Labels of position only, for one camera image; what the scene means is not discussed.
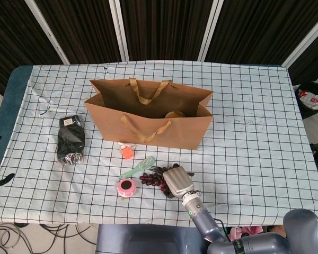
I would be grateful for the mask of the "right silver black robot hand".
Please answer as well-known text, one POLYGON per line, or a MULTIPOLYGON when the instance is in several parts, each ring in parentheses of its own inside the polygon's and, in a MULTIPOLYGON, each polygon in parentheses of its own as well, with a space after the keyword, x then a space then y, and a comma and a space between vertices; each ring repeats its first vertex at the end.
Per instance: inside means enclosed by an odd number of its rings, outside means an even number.
POLYGON ((176 198, 183 198, 184 195, 195 190, 190 176, 182 166, 169 169, 163 173, 163 177, 171 193, 176 198))

